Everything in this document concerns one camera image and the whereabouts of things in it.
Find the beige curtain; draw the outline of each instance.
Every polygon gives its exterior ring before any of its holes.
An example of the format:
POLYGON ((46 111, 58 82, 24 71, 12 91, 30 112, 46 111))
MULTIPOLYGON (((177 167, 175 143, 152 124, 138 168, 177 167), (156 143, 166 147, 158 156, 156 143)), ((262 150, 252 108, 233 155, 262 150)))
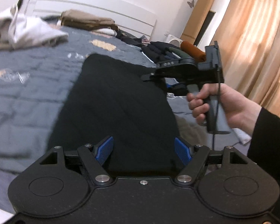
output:
POLYGON ((231 0, 215 40, 226 84, 280 116, 280 0, 231 0))

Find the white fan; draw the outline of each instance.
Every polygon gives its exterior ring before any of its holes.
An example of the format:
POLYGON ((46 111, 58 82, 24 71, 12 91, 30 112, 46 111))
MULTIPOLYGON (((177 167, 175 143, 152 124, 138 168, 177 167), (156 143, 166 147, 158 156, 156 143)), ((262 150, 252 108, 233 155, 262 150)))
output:
POLYGON ((173 35, 168 35, 165 42, 180 47, 182 40, 173 35))

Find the bed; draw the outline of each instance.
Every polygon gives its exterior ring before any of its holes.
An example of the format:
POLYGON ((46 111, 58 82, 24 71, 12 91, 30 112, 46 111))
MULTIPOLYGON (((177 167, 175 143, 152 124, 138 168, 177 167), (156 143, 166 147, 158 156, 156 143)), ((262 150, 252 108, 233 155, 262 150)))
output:
MULTIPOLYGON (((126 32, 136 37, 151 36, 156 22, 153 13, 120 0, 103 1, 28 0, 23 4, 23 9, 27 15, 40 16, 57 15, 69 8, 81 9, 99 16, 115 16, 116 23, 126 32), (114 3, 120 4, 120 7, 108 7, 114 3)), ((155 67, 139 48, 129 46, 119 39, 69 27, 61 29, 69 33, 68 43, 53 48, 38 47, 0 52, 0 70, 8 68, 14 73, 29 76, 25 82, 20 79, 0 79, 0 208, 11 213, 14 211, 7 197, 8 185, 17 174, 45 153, 52 128, 79 77, 85 58, 91 53, 98 53, 128 63, 155 67), (90 43, 95 39, 116 46, 116 50, 108 51, 90 43)), ((180 125, 193 129, 190 137, 193 137, 194 141, 200 141, 195 143, 203 141, 211 146, 212 136, 206 133, 204 127, 196 125, 185 98, 168 95, 167 100, 180 125), (203 135, 204 138, 198 139, 197 135, 203 135)), ((216 137, 218 150, 226 145, 236 144, 242 146, 233 132, 216 137)))

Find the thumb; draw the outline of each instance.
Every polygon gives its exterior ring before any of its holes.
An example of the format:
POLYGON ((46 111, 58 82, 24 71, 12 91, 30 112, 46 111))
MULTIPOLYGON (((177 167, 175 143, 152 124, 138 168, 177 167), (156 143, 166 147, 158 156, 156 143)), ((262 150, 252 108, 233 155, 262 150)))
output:
POLYGON ((197 99, 206 99, 209 95, 218 93, 219 84, 204 84, 200 92, 196 95, 197 99))

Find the gray bedspread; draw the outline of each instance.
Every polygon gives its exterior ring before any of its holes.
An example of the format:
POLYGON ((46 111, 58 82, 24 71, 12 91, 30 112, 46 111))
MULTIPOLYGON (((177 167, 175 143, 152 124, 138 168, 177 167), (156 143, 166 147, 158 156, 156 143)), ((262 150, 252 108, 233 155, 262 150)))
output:
MULTIPOLYGON (((9 212, 13 210, 7 199, 8 185, 15 174, 44 154, 46 141, 86 55, 99 53, 133 64, 155 67, 139 49, 116 38, 69 27, 62 30, 69 33, 68 43, 53 48, 0 52, 0 70, 9 68, 20 74, 30 74, 24 84, 19 79, 11 82, 0 79, 0 208, 9 212), (116 50, 110 52, 96 47, 89 42, 94 39, 111 43, 116 50)), ((195 124, 185 99, 168 99, 168 102, 176 115, 195 124)), ((211 137, 204 128, 199 129, 197 134, 205 134, 206 144, 211 145, 211 137)), ((218 149, 238 142, 235 134, 221 138, 219 136, 216 140, 218 149)))

